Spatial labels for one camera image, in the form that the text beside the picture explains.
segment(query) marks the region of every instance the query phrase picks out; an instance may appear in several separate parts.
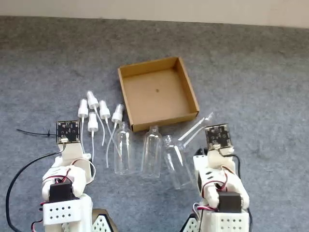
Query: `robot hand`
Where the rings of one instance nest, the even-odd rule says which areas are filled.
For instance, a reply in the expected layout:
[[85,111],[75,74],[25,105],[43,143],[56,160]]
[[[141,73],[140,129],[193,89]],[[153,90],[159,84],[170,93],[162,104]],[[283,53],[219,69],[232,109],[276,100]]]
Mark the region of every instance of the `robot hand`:
[[249,207],[249,195],[244,188],[241,179],[232,171],[226,169],[224,166],[221,170],[207,168],[204,170],[206,180],[201,189],[201,196],[207,201],[210,207],[217,208],[219,204],[218,190],[232,191],[240,194],[242,201],[242,208]]
[[75,197],[80,197],[86,187],[85,171],[73,165],[52,167],[43,176],[42,197],[49,201],[49,190],[52,184],[69,180],[72,182],[72,192]]

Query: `black cable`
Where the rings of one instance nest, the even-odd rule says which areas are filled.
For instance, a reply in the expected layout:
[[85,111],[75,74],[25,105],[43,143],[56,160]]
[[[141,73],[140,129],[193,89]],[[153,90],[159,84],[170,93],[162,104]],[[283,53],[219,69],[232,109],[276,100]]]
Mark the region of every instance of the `black cable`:
[[46,157],[49,157],[49,156],[53,156],[53,155],[57,155],[57,154],[60,154],[61,152],[64,151],[64,149],[66,148],[66,144],[63,145],[63,149],[62,151],[58,151],[58,152],[53,152],[53,153],[48,153],[48,154],[45,154],[45,155],[42,155],[40,157],[37,157],[35,158],[34,160],[30,161],[28,164],[26,164],[24,167],[22,167],[18,173],[14,176],[13,180],[11,181],[10,185],[9,185],[9,188],[8,188],[8,191],[6,193],[6,199],[5,199],[5,213],[6,213],[6,220],[10,226],[10,228],[15,231],[15,232],[21,232],[19,229],[17,229],[11,222],[11,218],[10,218],[10,194],[11,194],[11,191],[12,191],[12,188],[13,188],[13,185],[16,181],[16,179],[19,177],[19,175],[27,168],[29,167],[31,164],[33,164],[34,162],[38,161],[38,160],[41,160],[41,159],[44,159]]
[[23,132],[23,133],[26,133],[26,134],[47,135],[48,137],[49,137],[49,136],[56,136],[56,134],[51,134],[51,133],[50,133],[50,130],[48,130],[47,133],[36,133],[36,132],[30,132],[30,131],[21,130],[21,129],[16,129],[16,130],[17,130],[17,131],[20,131],[20,132]]
[[[238,177],[241,179],[241,177],[240,177],[240,158],[237,155],[235,155],[235,154],[223,155],[220,150],[219,150],[219,154],[221,156],[223,156],[223,157],[235,157],[237,159],[237,161],[238,161]],[[248,211],[249,219],[250,219],[250,222],[249,222],[249,232],[252,232],[253,218],[252,218],[252,214],[251,214],[251,211],[250,211],[249,207],[248,207],[247,211]]]
[[252,219],[252,214],[251,214],[251,211],[250,211],[250,208],[248,207],[248,214],[249,214],[249,219],[250,219],[250,222],[249,222],[249,232],[252,232],[252,227],[253,227],[253,219]]

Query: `bottle neck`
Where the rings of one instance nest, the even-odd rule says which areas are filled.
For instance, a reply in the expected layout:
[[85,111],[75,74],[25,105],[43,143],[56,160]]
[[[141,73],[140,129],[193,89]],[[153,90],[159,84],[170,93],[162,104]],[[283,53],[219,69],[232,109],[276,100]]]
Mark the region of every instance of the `bottle neck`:
[[168,146],[168,145],[172,144],[173,138],[172,138],[172,136],[167,135],[167,136],[164,136],[163,141],[164,141],[164,145]]
[[149,129],[149,132],[155,133],[155,132],[159,132],[159,127],[156,126],[151,126]]
[[123,130],[128,129],[128,125],[127,125],[126,122],[122,122],[122,123],[121,123],[121,129],[123,129]]

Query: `white wall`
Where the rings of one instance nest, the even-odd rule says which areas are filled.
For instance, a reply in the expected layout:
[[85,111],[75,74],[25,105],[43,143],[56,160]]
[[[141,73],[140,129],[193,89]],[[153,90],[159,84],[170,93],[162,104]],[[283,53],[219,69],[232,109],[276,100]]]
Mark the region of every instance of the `white wall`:
[[0,0],[0,15],[309,28],[309,0]]

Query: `cardboard box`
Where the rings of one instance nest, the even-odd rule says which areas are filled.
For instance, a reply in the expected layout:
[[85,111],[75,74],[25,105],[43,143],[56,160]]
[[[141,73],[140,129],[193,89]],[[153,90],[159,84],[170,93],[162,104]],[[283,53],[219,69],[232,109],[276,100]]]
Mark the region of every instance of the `cardboard box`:
[[133,131],[193,120],[198,115],[198,103],[181,58],[125,65],[118,74]]

